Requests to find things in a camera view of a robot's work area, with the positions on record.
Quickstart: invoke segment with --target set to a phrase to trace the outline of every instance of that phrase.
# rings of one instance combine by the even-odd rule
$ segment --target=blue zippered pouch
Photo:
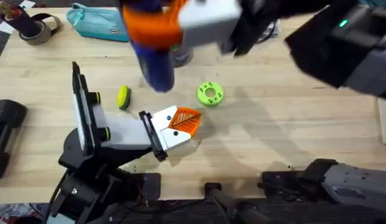
[[[67,12],[67,20],[83,37],[129,41],[125,23],[117,9],[86,7],[74,3]]]

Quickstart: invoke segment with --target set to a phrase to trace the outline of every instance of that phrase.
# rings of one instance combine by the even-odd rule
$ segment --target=green light
[[[347,19],[343,20],[340,24],[339,27],[342,28],[344,27],[349,21]]]

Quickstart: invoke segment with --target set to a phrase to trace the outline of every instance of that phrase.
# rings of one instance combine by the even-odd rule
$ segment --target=wooden table
[[[68,9],[31,9],[64,22],[48,43],[29,46],[11,35],[0,58],[0,99],[16,100],[29,114],[14,143],[9,168],[0,180],[0,203],[47,202],[64,168],[57,160],[66,135],[75,127],[71,102],[71,62],[86,75],[104,109],[136,117],[142,110],[188,106],[202,112],[194,140],[169,152],[159,163],[149,154],[124,166],[131,172],[162,174],[163,199],[202,197],[205,182],[222,182],[225,191],[260,197],[260,173],[304,169],[315,158],[386,170],[376,100],[335,90],[294,66],[283,39],[310,18],[281,22],[279,38],[254,47],[249,55],[221,56],[217,46],[194,49],[193,60],[176,69],[173,90],[158,94],[141,75],[129,44],[80,37],[65,20]],[[217,108],[196,99],[203,82],[225,92]],[[130,114],[116,106],[122,84],[132,88]]]

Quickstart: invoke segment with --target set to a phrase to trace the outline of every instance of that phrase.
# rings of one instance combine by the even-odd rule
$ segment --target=green ring
[[[213,97],[209,97],[206,95],[206,90],[212,88],[215,91],[215,95]],[[222,102],[224,97],[222,87],[215,82],[206,82],[201,84],[197,89],[197,99],[204,106],[217,106]]]

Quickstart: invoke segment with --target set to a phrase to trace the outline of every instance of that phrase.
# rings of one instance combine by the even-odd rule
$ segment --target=green toy
[[[120,110],[126,110],[131,102],[131,89],[123,85],[118,91],[117,105]]]
[[[197,98],[204,106],[217,106],[223,100],[222,87],[214,82],[201,84],[197,89]]]

